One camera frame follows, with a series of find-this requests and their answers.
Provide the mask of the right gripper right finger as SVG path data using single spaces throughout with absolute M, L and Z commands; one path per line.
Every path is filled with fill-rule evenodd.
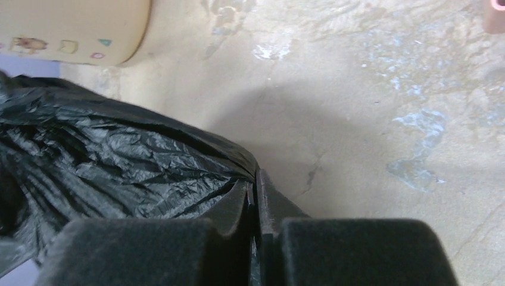
M 457 285 L 432 228 L 414 219 L 315 219 L 255 174 L 261 285 Z

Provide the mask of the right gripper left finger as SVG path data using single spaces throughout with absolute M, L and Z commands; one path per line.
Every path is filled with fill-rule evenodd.
M 81 219 L 49 249 L 37 285 L 248 285 L 251 183 L 194 219 Z

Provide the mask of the black plastic trash bag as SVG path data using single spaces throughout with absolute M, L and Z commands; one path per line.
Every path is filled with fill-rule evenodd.
M 81 218 L 194 218 L 257 162 L 240 145 L 64 79 L 1 74 L 1 275 Z

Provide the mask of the beige round trash bin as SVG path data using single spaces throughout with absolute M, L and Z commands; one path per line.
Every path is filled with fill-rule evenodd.
M 138 50 L 147 0 L 2 0 L 1 54 L 116 66 Z

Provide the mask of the orange plastic file organizer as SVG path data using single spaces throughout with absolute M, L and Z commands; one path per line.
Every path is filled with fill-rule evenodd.
M 487 33 L 504 33 L 504 0 L 483 0 L 483 27 Z

